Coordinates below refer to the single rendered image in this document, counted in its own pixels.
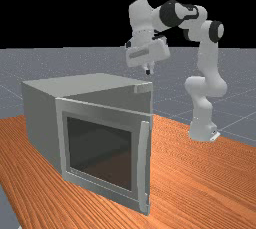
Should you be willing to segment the grey microwave door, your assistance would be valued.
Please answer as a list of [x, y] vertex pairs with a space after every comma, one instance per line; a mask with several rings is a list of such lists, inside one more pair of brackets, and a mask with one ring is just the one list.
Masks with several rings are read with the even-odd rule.
[[63, 179], [148, 215], [152, 115], [67, 98], [56, 108]]

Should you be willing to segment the grey microwave oven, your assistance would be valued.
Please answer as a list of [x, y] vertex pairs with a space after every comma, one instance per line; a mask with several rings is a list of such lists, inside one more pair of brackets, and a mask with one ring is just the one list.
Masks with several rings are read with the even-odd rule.
[[153, 113], [151, 82], [104, 74], [87, 74], [29, 80], [21, 83], [28, 139], [53, 165], [61, 169], [56, 105], [66, 101], [73, 108], [95, 105], [95, 119], [130, 125], [137, 115]]

